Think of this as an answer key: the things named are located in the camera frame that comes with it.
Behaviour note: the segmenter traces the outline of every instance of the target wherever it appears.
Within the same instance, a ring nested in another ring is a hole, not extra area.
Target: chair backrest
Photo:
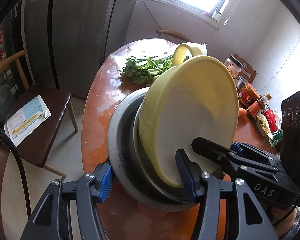
[[[176,32],[176,31],[156,30],[155,32],[159,33],[158,38],[160,38],[162,34],[166,34],[166,35],[172,36],[174,38],[177,38],[177,39],[185,41],[185,42],[191,42],[191,40],[187,36],[183,35],[182,33]]]
[[[237,60],[239,60],[242,65],[243,69],[240,71],[238,76],[242,76],[246,81],[248,81],[250,84],[255,79],[257,72],[241,57],[239,57],[237,54],[233,55]]]
[[[29,84],[28,84],[28,81],[26,79],[26,76],[25,76],[25,73],[23,72],[23,69],[22,69],[22,66],[21,66],[21,63],[20,63],[20,60],[19,58],[21,56],[23,56],[25,54],[25,51],[22,50],[22,51],[19,51],[13,55],[11,55],[10,57],[7,57],[5,58],[3,61],[0,62],[0,74],[9,67],[9,65],[14,61],[17,65],[17,68],[18,68],[18,72],[19,72],[19,75],[20,75],[20,78],[21,78],[21,81],[25,87],[25,89],[28,89],[29,88]]]

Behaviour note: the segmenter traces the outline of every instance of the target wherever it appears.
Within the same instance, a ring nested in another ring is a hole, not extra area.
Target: tiled wall
[[[156,29],[175,30],[196,43],[207,43],[208,55],[225,61],[237,53],[248,60],[268,31],[280,7],[279,0],[240,0],[228,24],[220,30],[202,19],[153,0],[137,0],[125,44],[141,39],[157,38]],[[169,37],[172,42],[182,41]]]
[[[265,41],[250,60],[257,71],[253,86],[273,99],[271,108],[300,90],[300,25],[281,4],[280,13]]]

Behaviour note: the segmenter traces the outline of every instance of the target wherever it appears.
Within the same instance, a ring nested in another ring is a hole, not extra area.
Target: camera lens
[[[298,107],[294,112],[294,122],[296,123],[296,125],[300,123],[300,109]]]
[[[282,123],[286,122],[286,111],[283,111],[282,113]]]
[[[288,125],[292,124],[292,115],[293,115],[292,109],[289,108],[288,109],[288,114],[287,114]]]

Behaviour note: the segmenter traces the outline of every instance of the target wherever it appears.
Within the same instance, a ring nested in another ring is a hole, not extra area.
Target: screw
[[[54,179],[53,181],[51,181],[51,185],[56,186],[59,185],[60,180],[59,179]]]
[[[92,179],[94,177],[94,174],[89,172],[84,176],[86,179]]]
[[[243,185],[243,184],[244,184],[244,180],[243,180],[243,179],[236,179],[235,182],[236,182],[238,185]]]
[[[244,170],[244,171],[247,171],[247,170],[248,170],[248,168],[247,168],[246,166],[244,166],[244,165],[240,165],[240,168],[241,168],[242,170]]]
[[[201,174],[201,176],[202,176],[203,178],[205,178],[205,179],[208,179],[208,178],[211,177],[210,173],[208,173],[208,172],[203,172],[203,173]]]

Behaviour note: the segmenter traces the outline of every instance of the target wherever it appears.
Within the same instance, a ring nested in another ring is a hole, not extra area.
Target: yellow handle
[[[196,43],[191,43],[191,42],[180,44],[176,48],[173,54],[172,66],[178,66],[183,63],[183,59],[185,57],[187,50],[190,51],[192,57],[203,55],[201,49],[198,48],[196,45],[197,45]]]

